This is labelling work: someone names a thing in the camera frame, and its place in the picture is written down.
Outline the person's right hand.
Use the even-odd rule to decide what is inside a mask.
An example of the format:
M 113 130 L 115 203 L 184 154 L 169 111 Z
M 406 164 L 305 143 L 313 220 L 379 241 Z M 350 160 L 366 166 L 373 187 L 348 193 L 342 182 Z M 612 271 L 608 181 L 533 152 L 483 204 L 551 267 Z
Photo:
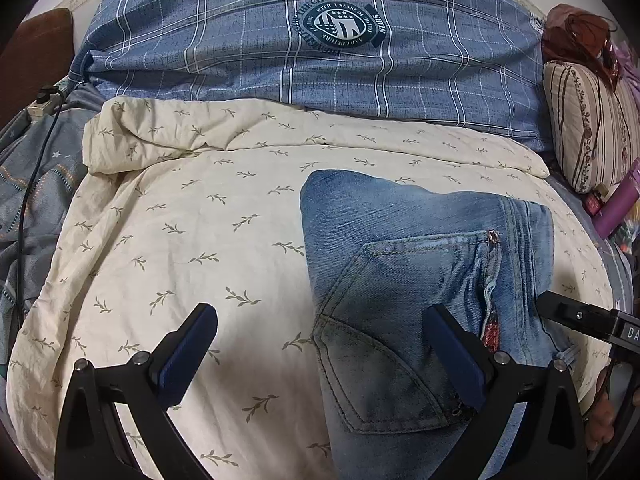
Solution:
M 589 451 L 595 451 L 602 444 L 610 442 L 614 437 L 613 420 L 615 419 L 615 412 L 603 387 L 607 371 L 606 368 L 601 370 L 598 377 L 597 388 L 600 396 L 597 402 L 593 403 L 586 423 L 585 441 Z

